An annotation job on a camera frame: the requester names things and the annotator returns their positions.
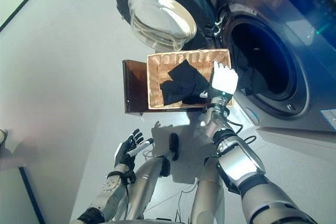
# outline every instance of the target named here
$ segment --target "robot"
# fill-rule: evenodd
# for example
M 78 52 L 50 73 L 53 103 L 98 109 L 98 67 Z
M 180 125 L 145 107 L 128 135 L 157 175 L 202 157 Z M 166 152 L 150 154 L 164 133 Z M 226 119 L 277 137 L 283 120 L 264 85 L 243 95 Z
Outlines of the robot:
M 227 117 L 226 104 L 232 98 L 238 82 L 233 69 L 214 62 L 207 96 L 211 102 L 204 109 L 206 119 L 201 125 L 217 148 L 215 156 L 205 161 L 197 182 L 190 223 L 224 223 L 224 185 L 241 196 L 248 224 L 301 224 L 316 222 L 301 211 L 290 197 L 266 176 L 265 167 L 249 147 L 250 137 L 243 140 Z M 177 159 L 177 136 L 170 139 L 170 153 Z M 109 221 L 116 224 L 174 224 L 168 220 L 144 219 L 143 213 L 153 195 L 156 181 L 168 176 L 170 162 L 167 156 L 156 156 L 146 161 L 134 173 L 136 154 L 153 143 L 144 141 L 135 130 L 119 145 L 114 170 L 107 176 L 100 194 L 89 208 L 71 224 L 97 224 Z

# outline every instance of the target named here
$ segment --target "wicker basket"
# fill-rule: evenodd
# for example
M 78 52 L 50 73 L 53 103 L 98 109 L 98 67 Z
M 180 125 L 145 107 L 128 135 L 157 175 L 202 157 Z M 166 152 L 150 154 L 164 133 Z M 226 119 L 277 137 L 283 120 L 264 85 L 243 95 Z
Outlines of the wicker basket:
M 164 81 L 172 80 L 168 75 L 168 72 L 185 59 L 191 66 L 196 68 L 207 81 L 210 79 L 214 60 L 225 66 L 231 67 L 230 55 L 227 49 L 179 51 L 148 55 L 147 86 L 149 109 L 158 110 L 204 107 L 204 104 L 189 105 L 183 104 L 182 101 L 166 106 L 163 105 L 163 95 L 160 89 L 160 84 Z M 233 99 L 231 99 L 228 106 L 232 105 Z

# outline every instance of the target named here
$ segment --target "white floor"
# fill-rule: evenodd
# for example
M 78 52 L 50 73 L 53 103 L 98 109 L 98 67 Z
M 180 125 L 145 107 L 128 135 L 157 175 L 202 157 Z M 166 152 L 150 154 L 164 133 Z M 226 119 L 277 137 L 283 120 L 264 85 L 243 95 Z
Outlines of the white floor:
M 152 133 L 156 143 L 153 151 L 155 154 L 165 153 L 168 150 L 168 136 L 172 132 L 180 136 L 181 145 L 180 159 L 171 163 L 169 177 L 159 178 L 152 200 L 144 213 L 145 218 L 174 220 L 181 191 L 190 191 L 194 188 L 204 157 L 213 151 L 209 139 L 201 133 L 202 129 L 198 126 L 201 116 L 200 113 L 153 113 L 142 117 L 145 123 L 141 129 L 146 137 Z M 336 192 L 333 188 L 336 174 L 333 164 L 264 141 L 241 113 L 237 103 L 231 108 L 229 118 L 244 124 L 244 130 L 239 134 L 242 138 L 250 135 L 258 136 L 257 141 L 251 146 L 263 160 L 267 176 L 319 223 L 332 223 L 336 217 Z M 109 139 L 97 141 L 99 144 L 93 145 L 87 162 L 72 218 L 77 217 L 88 206 L 92 197 L 99 192 L 100 185 L 104 182 L 104 175 L 111 169 L 112 149 L 115 144 Z M 99 155 L 101 152 L 104 153 L 103 150 L 109 150 L 109 154 L 105 157 Z M 139 154 L 136 158 L 136 168 L 144 161 L 144 156 Z M 184 223 L 188 223 L 195 192 L 196 189 L 182 194 L 180 208 Z M 225 223 L 245 223 L 239 195 L 225 190 L 223 210 Z

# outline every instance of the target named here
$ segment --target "black garment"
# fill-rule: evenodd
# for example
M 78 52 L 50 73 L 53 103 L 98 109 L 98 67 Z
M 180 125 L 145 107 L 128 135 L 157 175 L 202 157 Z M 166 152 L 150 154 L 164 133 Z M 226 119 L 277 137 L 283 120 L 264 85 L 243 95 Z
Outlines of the black garment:
M 184 60 L 168 74 L 173 81 L 165 81 L 160 84 L 164 105 L 181 100 L 187 104 L 206 101 L 206 99 L 200 98 L 200 94 L 207 90 L 209 83 L 197 69 L 189 65 L 187 60 Z

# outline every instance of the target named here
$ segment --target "robot forearm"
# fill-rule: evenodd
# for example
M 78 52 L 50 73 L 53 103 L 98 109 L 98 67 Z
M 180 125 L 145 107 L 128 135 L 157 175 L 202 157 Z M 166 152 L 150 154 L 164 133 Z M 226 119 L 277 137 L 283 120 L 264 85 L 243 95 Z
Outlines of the robot forearm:
M 228 115 L 226 100 L 215 97 L 203 124 L 206 134 L 217 146 L 217 171 L 228 190 L 241 196 L 247 223 L 316 223 L 265 177 L 262 161 L 227 123 Z
M 92 201 L 89 208 L 71 224 L 97 224 L 111 220 L 117 212 L 120 200 L 126 194 L 121 174 L 128 171 L 127 165 L 118 164 L 108 175 L 100 194 Z

